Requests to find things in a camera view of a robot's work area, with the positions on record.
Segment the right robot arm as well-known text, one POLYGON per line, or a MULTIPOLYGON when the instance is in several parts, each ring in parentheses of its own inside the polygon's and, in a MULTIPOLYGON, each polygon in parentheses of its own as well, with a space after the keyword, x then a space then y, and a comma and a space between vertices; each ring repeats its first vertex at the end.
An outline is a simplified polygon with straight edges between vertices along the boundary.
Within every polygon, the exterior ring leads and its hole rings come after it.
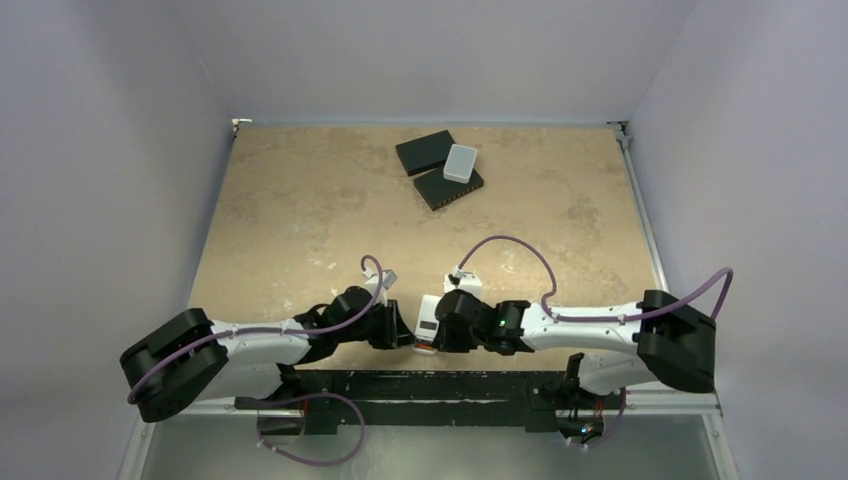
POLYGON ((420 351, 483 348, 512 356, 576 349, 561 381, 564 399, 576 407, 647 382, 689 393, 715 387, 715 320, 661 290, 621 305, 546 311, 526 300, 489 306, 453 289, 423 296, 415 335, 420 351))

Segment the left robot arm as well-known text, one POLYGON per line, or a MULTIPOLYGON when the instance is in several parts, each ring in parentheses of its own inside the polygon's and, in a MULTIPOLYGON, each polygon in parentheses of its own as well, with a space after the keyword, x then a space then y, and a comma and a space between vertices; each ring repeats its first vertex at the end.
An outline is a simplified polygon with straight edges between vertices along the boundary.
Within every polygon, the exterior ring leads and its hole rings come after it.
POLYGON ((414 341, 396 301, 353 286, 329 303, 271 323, 216 321, 189 308, 127 348, 119 364, 129 404, 155 423, 196 402, 225 397, 284 409, 298 395, 298 382, 285 370, 324 360, 344 343, 396 350, 414 341))

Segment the white remote control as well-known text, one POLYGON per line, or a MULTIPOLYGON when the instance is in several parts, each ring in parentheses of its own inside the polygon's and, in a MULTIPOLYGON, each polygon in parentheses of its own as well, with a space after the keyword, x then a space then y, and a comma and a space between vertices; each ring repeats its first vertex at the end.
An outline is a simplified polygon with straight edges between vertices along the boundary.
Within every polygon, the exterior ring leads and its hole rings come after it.
POLYGON ((441 300, 440 296, 424 295, 420 302, 418 317, 415 322, 414 334, 417 338, 416 343, 425 343, 433 347, 434 351, 421 351, 412 346, 412 350, 422 355, 435 355, 437 352, 434 346, 434 340, 438 333, 439 321, 436 319, 436 308, 441 300))

